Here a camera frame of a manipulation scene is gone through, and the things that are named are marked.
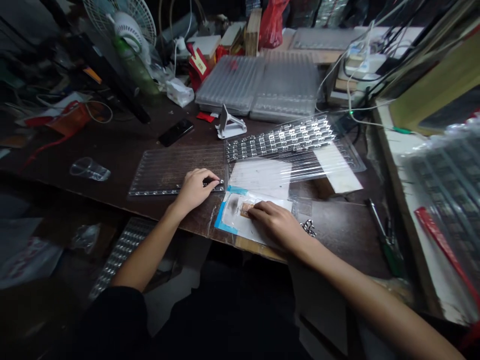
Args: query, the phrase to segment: green screwdriver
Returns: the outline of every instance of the green screwdriver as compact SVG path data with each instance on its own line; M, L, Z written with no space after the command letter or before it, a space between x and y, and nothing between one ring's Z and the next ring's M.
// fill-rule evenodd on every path
M381 249L386 257L386 261L388 262L388 267L392 275L396 278L401 278L403 276L402 271L402 259L396 255L397 250L395 249L394 239L392 236L392 228L389 226L389 235L385 233L385 229L380 221L379 214L377 213L377 208L375 207L374 202L372 199L368 199L365 201L366 205L370 208L371 213L374 217L378 225L378 229L380 230L380 246Z

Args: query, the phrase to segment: white fan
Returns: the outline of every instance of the white fan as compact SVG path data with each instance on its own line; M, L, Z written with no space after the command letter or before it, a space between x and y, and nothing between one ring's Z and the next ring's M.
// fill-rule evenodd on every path
M120 36L150 65L149 43L155 46L157 30L144 0L83 0L83 5L102 35Z

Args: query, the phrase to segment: plastic cup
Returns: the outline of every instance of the plastic cup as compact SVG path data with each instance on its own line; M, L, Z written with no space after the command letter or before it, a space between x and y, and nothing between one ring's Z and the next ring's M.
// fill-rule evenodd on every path
M96 181L105 181L110 176L110 170L97 164L91 157L82 157L71 165L70 175Z

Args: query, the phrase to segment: smartphone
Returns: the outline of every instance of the smartphone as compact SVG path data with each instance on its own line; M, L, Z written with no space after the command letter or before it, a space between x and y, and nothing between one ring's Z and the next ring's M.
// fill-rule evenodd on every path
M158 141L164 147L169 147L186 133L192 131L193 128L194 125L190 121L188 121L187 119L182 119L175 125L173 125L171 128L169 128L165 133L160 135Z

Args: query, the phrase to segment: phone stand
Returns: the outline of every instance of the phone stand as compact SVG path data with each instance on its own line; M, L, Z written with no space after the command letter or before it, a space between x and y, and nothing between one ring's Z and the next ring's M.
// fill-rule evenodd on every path
M247 125L245 125L245 122L230 115L225 104L221 107L219 120L220 125L215 125L215 129L218 132L218 137L222 140L245 134L247 132Z

